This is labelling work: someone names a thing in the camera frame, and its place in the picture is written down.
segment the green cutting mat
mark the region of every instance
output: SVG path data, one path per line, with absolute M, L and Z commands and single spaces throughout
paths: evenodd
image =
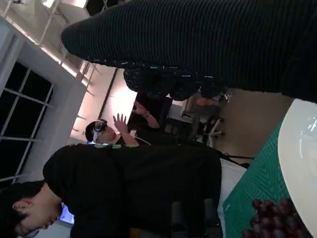
M 242 231 L 250 227 L 249 221 L 255 214 L 253 199 L 276 203 L 281 197 L 289 197 L 277 154 L 281 124 L 282 121 L 223 204 L 227 238 L 240 238 Z

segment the white plate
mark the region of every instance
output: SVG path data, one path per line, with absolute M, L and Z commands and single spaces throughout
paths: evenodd
M 278 137 L 278 156 L 294 205 L 317 237 L 317 105 L 295 100 Z

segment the red grapes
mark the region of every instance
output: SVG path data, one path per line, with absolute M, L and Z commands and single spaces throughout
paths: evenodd
M 242 238 L 312 238 L 289 198 L 281 198 L 278 205 L 255 199 L 252 206 L 257 213 Z

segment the monitor screen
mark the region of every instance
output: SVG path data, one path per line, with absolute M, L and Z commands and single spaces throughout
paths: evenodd
M 63 206 L 63 211 L 61 213 L 59 220 L 72 225 L 75 222 L 74 215 L 69 212 L 68 207 L 66 205 Z

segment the vr headset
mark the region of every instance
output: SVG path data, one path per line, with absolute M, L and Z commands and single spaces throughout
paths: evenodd
M 98 121 L 95 122 L 95 127 L 94 127 L 94 138 L 93 142 L 97 143 L 97 138 L 103 134 L 103 131 L 107 127 L 107 121 L 104 119 L 99 119 Z

